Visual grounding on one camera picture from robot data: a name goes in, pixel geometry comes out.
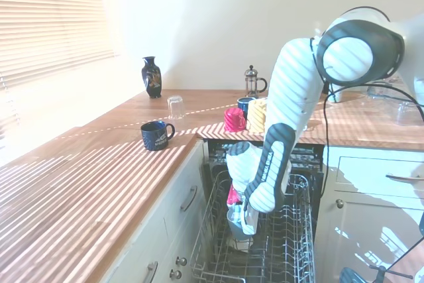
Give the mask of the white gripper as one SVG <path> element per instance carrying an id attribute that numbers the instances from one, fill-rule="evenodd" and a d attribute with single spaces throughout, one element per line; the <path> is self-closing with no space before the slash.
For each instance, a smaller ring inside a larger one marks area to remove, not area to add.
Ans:
<path id="1" fill-rule="evenodd" d="M 245 235 L 255 235 L 258 227 L 258 215 L 256 211 L 246 200 L 242 203 L 241 225 Z"/>

